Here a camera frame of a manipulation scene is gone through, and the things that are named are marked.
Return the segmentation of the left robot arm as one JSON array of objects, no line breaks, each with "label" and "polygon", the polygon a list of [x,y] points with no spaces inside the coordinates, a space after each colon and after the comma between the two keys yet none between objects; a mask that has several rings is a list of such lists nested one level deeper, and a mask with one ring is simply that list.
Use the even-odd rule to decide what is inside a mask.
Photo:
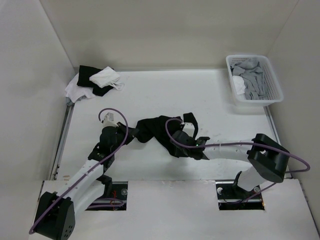
[{"label": "left robot arm", "polygon": [[112,179],[104,174],[114,162],[115,153],[138,133],[137,128],[120,122],[105,125],[99,142],[80,170],[59,190],[41,195],[30,234],[37,233],[51,240],[69,239],[76,216],[97,198],[105,200],[112,195]]}]

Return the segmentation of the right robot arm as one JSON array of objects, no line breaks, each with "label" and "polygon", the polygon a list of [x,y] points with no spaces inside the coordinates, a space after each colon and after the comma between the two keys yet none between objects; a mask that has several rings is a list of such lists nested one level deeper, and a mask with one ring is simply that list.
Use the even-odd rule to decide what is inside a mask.
[{"label": "right robot arm", "polygon": [[249,142],[213,142],[209,137],[195,139],[182,130],[169,136],[170,141],[184,157],[195,160],[235,160],[250,163],[251,167],[240,171],[233,182],[232,192],[238,198],[245,197],[264,182],[274,184],[284,181],[289,152],[265,134],[258,133]]}]

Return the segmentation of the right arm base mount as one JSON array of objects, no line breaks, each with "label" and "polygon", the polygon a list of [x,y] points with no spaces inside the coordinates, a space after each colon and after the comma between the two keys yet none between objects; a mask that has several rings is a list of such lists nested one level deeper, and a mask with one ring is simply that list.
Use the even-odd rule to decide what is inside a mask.
[{"label": "right arm base mount", "polygon": [[217,204],[220,211],[265,210],[260,185],[246,191],[240,188],[239,173],[235,180],[219,180],[215,182]]}]

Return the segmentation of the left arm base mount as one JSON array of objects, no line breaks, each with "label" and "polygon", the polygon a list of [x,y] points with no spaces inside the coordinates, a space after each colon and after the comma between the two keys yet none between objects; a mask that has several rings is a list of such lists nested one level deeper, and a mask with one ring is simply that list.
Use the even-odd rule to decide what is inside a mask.
[{"label": "left arm base mount", "polygon": [[126,211],[128,182],[113,181],[111,177],[106,175],[97,180],[103,184],[104,192],[88,207],[87,211]]}]

